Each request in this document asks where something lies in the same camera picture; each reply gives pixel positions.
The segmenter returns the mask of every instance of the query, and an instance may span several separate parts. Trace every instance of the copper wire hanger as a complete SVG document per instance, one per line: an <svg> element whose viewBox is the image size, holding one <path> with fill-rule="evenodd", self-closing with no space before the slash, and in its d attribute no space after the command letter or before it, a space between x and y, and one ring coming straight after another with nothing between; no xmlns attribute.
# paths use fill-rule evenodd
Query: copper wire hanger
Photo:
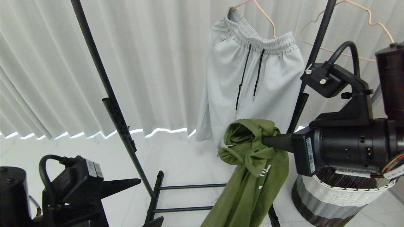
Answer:
<svg viewBox="0 0 404 227"><path fill-rule="evenodd" d="M268 16L268 14L265 13L265 11L261 8L261 6L258 4L258 2L257 2L256 0L247 0L247 1L244 1L244 2L242 2L242 3L240 3L240 4L238 4L238 5L235 6L235 7L232 7L232 8L230 9L230 11L229 11L229 15L230 15L230 13L234 12L237 7L242 6L242 5L244 5L244 4L248 3L248 2L251 2L251 1L253 1L253 2L255 3L255 5L258 7L258 9L264 14L264 16L265 16L265 17L269 20L269 22L272 24L272 27L274 28L274 38L276 39L276 35L275 35L275 24L274 24L274 22L271 20L271 18Z"/></svg>
<svg viewBox="0 0 404 227"><path fill-rule="evenodd" d="M347 2L347 3L349 3L349 4L352 4L352 5L354 5L354 6L358 7L358 8L360 8L360 9L365 10L366 12L368 12L368 14L369 14L369 21L368 21L369 25L370 25L370 26L379 25L379 26L383 29L383 31L387 34L388 38L390 39L390 42L391 42L391 43L394 43L393 37L390 35L389 31L387 30L387 28L386 28L382 23L380 23L380 22L372 23L372 12L371 12L368 8L365 8L365 7L363 7L363 6L361 6L361 5L357 4L357 3L354 3L354 2L352 2L352 1L350 1L350 0L342 0L342 1L338 2L338 3L336 3L335 6L337 6L338 4L341 4L341 3L345 3L345 2ZM307 23L307 24L302 28L302 30L300 31L300 34L299 34L299 39L300 39L300 41L302 41L302 42L304 42L304 43L306 43L306 44L309 44L309 45L311 45L311 46L313 45L312 43L309 43L309 42L303 40L303 39L301 38L301 35L302 35L302 33L303 33L303 30L304 30L310 23L312 23L312 22L313 22L313 23L317 22L318 19L319 19L319 17L320 17L320 15L323 14L323 13L324 13L324 10L321 11L321 12L318 14L317 18L316 18L314 21L311 20L309 23ZM320 49L334 53L334 51L333 51L333 50L330 50L330 49L326 49L326 48L323 48L323 47L320 47ZM344 53L342 53L342 55L345 55L345 56L348 56L348 57L352 57L352 55L348 55L348 54L344 54ZM361 60L366 60L366 61L371 61L371 62L376 62L376 61L373 60L373 59L368 59L368 58L363 58L363 57L359 57L359 59L361 59Z"/></svg>

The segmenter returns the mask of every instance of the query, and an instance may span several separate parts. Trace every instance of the white label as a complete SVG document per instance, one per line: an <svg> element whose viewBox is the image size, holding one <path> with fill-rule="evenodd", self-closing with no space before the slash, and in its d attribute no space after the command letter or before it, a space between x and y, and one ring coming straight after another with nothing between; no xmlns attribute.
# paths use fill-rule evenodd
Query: white label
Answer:
<svg viewBox="0 0 404 227"><path fill-rule="evenodd" d="M97 172L97 175L99 177L104 178L104 175L102 175L101 166L98 163L94 162L94 167L95 167L95 171Z"/></svg>
<svg viewBox="0 0 404 227"><path fill-rule="evenodd" d="M86 159L88 174L92 177L97 177L97 172L95 171L94 162Z"/></svg>
<svg viewBox="0 0 404 227"><path fill-rule="evenodd" d="M393 169L390 172L383 174L383 177L386 179L392 179L394 177L399 177L404 174L404 164L398 168Z"/></svg>
<svg viewBox="0 0 404 227"><path fill-rule="evenodd" d="M316 167L314 166L313 147L311 146L310 137L306 139L306 146L307 146L307 153L309 155L310 171L311 173L313 173L316 170Z"/></svg>
<svg viewBox="0 0 404 227"><path fill-rule="evenodd" d="M370 178L370 171L364 171L364 170L354 170L354 169L347 169L347 168L336 168L335 173L343 174L343 175L349 175L349 176Z"/></svg>

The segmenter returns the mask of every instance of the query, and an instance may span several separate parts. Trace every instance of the horizontal bar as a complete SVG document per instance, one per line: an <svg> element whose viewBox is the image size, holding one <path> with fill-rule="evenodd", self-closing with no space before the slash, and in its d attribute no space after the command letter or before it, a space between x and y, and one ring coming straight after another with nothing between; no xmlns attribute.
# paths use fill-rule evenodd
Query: horizontal bar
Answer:
<svg viewBox="0 0 404 227"><path fill-rule="evenodd" d="M178 185L178 186L164 186L160 190L168 189L186 189L186 188L204 188L204 187L224 187L226 184L209 184L209 185Z"/></svg>
<svg viewBox="0 0 404 227"><path fill-rule="evenodd" d="M167 213L167 212L180 212L180 211L195 211L195 210L210 210L213 206L196 206L196 207L181 207L181 208L167 208L155 209L154 213Z"/></svg>

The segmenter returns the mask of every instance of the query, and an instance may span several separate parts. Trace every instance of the tile floor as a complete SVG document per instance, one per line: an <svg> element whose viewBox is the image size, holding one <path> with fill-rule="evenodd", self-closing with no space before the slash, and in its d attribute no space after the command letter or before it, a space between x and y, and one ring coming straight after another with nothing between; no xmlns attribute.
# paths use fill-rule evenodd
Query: tile floor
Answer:
<svg viewBox="0 0 404 227"><path fill-rule="evenodd" d="M222 162L209 141L195 142L185 132L170 134L158 132L144 138L142 132L132 134L137 145L137 155L152 187L159 170L165 173L163 185L190 185L226 183L233 166ZM46 154L60 156L81 155L101 165L105 180L138 178L126 150L118 135L104 139L102 135L87 139L84 136L71 139L69 136L57 140L37 140L32 137L22 140L15 136L0 138L0 164L24 168L28 175L29 193L41 201L43 184L38 173L38 162ZM50 177L57 176L62 166L49 162ZM290 191L297 173L294 158L290 157L289 177L277 196L274 206L282 227L310 227L296 210ZM222 188L181 189L163 191L158 208L213 205ZM148 194L143 185L122 191L103 199L104 209L111 227L140 227L143 225L149 205ZM164 214L164 227L200 226L208 211L177 212ZM365 207L346 226L402 227L404 206L391 195L384 193ZM266 218L263 227L270 227Z"/></svg>

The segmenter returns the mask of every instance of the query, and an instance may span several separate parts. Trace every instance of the striped basket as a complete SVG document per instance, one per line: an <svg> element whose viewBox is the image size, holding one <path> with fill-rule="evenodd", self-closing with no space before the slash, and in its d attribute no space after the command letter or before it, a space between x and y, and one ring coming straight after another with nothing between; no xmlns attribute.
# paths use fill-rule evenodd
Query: striped basket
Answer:
<svg viewBox="0 0 404 227"><path fill-rule="evenodd" d="M340 227L395 182L341 175L332 168L322 168L312 177L297 177L292 199L300 214L311 224Z"/></svg>

